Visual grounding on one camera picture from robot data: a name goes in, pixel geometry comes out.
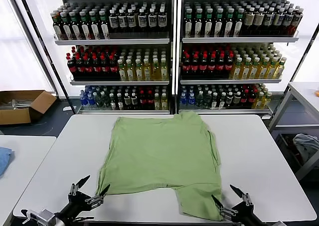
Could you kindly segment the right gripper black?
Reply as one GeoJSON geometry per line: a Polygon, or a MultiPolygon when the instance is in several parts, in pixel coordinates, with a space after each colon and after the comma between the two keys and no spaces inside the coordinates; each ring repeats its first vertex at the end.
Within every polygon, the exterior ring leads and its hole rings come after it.
{"type": "Polygon", "coordinates": [[[245,226],[264,226],[265,223],[254,214],[254,206],[251,205],[249,194],[242,192],[238,187],[233,185],[230,185],[230,188],[244,202],[241,202],[235,205],[232,209],[229,209],[224,207],[214,195],[211,195],[216,207],[219,210],[219,214],[224,219],[231,220],[233,223],[241,223],[245,226]]]}

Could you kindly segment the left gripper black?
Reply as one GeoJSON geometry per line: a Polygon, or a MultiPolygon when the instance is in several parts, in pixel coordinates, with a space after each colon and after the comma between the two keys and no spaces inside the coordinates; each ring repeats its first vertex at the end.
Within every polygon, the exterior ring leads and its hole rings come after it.
{"type": "Polygon", "coordinates": [[[93,210],[104,203],[110,184],[108,184],[99,195],[91,197],[84,193],[77,193],[77,191],[85,185],[89,180],[90,175],[81,178],[76,184],[71,185],[68,196],[68,204],[59,212],[61,220],[74,220],[81,212],[93,210]]]}

